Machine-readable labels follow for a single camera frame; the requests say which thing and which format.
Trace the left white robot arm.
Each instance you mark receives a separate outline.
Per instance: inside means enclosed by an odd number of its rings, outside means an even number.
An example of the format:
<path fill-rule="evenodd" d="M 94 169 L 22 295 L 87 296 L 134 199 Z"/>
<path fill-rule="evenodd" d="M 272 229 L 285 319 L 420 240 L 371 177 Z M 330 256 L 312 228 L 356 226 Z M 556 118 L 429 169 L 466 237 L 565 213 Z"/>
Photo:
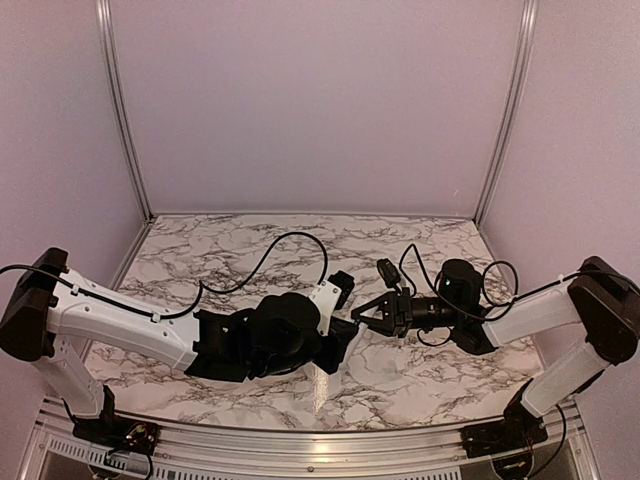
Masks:
<path fill-rule="evenodd" d="M 50 248 L 21 272 L 1 318 L 1 349 L 33 363 L 76 420 L 106 445 L 125 438 L 108 388 L 93 378 L 72 337 L 98 341 L 155 359 L 187 376 L 242 383 L 286 375 L 312 363 L 335 373 L 349 357 L 359 327 L 334 317 L 354 286 L 339 271 L 309 294 L 267 295 L 231 314 L 193 303 L 182 311 L 136 301 L 103 288 Z"/>

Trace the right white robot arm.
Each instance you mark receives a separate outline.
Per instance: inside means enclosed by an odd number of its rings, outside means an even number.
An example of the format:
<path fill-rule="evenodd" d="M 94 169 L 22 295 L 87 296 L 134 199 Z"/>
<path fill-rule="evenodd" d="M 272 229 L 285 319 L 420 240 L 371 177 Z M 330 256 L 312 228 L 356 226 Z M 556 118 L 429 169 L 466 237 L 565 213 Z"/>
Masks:
<path fill-rule="evenodd" d="M 450 259 L 428 283 L 432 296 L 417 297 L 397 285 L 387 260 L 378 263 L 388 292 L 352 310 L 358 323 L 386 337 L 412 329 L 445 328 L 449 340 L 472 355 L 485 355 L 515 340 L 569 324 L 585 338 L 512 398 L 495 430 L 506 448 L 515 448 L 566 397 L 587 388 L 610 366 L 630 360 L 639 346 L 639 288 L 597 256 L 574 273 L 512 300 L 486 298 L 485 277 L 469 262 Z"/>

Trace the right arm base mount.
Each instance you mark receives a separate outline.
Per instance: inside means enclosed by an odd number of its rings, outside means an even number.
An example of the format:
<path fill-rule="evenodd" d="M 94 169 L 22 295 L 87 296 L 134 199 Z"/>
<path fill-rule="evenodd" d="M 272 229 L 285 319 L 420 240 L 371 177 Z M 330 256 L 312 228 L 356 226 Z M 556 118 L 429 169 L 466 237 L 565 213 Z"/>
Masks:
<path fill-rule="evenodd" d="M 531 447 L 548 439 L 542 418 L 535 417 L 522 405 L 524 391 L 530 383 L 531 380 L 517 391 L 500 420 L 461 429 L 462 445 L 468 458 Z"/>

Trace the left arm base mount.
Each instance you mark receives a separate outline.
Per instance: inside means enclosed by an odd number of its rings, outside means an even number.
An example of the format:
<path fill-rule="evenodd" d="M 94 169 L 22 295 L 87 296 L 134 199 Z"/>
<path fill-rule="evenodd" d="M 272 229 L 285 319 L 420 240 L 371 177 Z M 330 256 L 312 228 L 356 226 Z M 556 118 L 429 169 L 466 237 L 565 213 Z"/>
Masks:
<path fill-rule="evenodd" d="M 109 447 L 114 452 L 126 451 L 152 456 L 157 445 L 160 427 L 148 420 L 137 420 L 117 415 L 115 395 L 108 386 L 103 387 L 102 410 L 95 419 L 82 419 L 65 409 L 71 419 L 73 435 L 89 442 Z"/>

